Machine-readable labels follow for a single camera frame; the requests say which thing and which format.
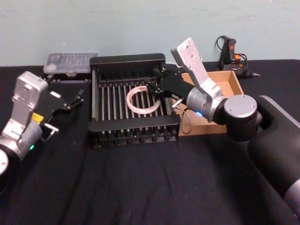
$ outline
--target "yellow label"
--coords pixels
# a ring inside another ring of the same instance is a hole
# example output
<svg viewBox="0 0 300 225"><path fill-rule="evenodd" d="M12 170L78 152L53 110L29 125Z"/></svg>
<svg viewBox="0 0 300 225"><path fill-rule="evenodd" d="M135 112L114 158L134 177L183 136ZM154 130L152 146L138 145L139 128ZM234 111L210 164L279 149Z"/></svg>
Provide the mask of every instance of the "yellow label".
<svg viewBox="0 0 300 225"><path fill-rule="evenodd" d="M42 117L39 114L33 113L32 114L32 120L35 121L37 124L40 124L40 122L43 120L44 117Z"/></svg>

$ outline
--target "black table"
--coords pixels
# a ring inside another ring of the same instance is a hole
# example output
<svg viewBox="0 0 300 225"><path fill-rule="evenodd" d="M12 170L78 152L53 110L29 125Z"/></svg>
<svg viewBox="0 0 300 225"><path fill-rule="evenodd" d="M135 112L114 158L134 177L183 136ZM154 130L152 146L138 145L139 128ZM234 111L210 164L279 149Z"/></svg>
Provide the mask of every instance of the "black table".
<svg viewBox="0 0 300 225"><path fill-rule="evenodd" d="M205 63L208 71L215 63ZM300 60L250 61L262 76L241 80L246 94L268 95L300 121ZM10 116L15 79L42 67L0 68L0 130ZM65 99L84 89L77 113L55 120L60 133L38 143L13 186L0 196L0 224L297 224L257 171L245 146L226 135L91 149L90 83L51 85Z"/></svg>

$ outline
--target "gray wall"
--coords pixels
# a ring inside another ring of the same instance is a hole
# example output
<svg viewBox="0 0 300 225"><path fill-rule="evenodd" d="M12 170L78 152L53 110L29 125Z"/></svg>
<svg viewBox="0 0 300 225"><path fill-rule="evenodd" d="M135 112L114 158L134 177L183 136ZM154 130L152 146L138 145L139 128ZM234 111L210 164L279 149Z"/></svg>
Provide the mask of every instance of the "gray wall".
<svg viewBox="0 0 300 225"><path fill-rule="evenodd" d="M49 53L157 53L192 37L218 60L219 35L250 60L299 59L300 0L0 0L0 65L43 65Z"/></svg>

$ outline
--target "black rack frame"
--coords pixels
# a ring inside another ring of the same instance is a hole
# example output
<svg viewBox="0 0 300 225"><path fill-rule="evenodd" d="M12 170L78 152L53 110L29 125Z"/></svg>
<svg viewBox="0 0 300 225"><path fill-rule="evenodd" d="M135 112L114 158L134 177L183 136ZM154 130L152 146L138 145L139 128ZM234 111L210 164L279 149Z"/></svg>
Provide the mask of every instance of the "black rack frame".
<svg viewBox="0 0 300 225"><path fill-rule="evenodd" d="M161 53L90 59L92 102L89 133L93 147L178 138L180 116L172 110L171 99L164 99L152 115L138 115L126 105L126 94L131 87L144 85L145 78L160 82L153 69L161 69L164 64L165 55ZM136 94L133 104L149 107L154 98L147 95Z"/></svg>

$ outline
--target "cardboard box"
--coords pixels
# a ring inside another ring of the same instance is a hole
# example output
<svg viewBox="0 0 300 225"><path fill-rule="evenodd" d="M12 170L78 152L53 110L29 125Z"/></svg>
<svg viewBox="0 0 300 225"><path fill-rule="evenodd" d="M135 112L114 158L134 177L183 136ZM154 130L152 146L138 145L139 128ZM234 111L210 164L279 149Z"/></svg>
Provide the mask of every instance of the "cardboard box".
<svg viewBox="0 0 300 225"><path fill-rule="evenodd" d="M209 72L208 75L214 82L216 82L218 86L220 86L225 97L229 98L232 97L233 95L244 94L234 72L216 71L216 72ZM182 77L186 82L193 83L188 74L183 74ZM180 108L184 110L186 106L180 104ZM177 109L175 109L175 111L180 115L182 114L182 112ZM188 135L226 133L226 125L218 125L214 122L209 123L207 119L198 116L195 112L191 110L187 110L187 113L191 117L193 123L192 131ZM184 116L182 122L182 128L184 131L189 130L189 121L187 116ZM180 130L179 136L186 136L186 135L182 133L182 131Z"/></svg>

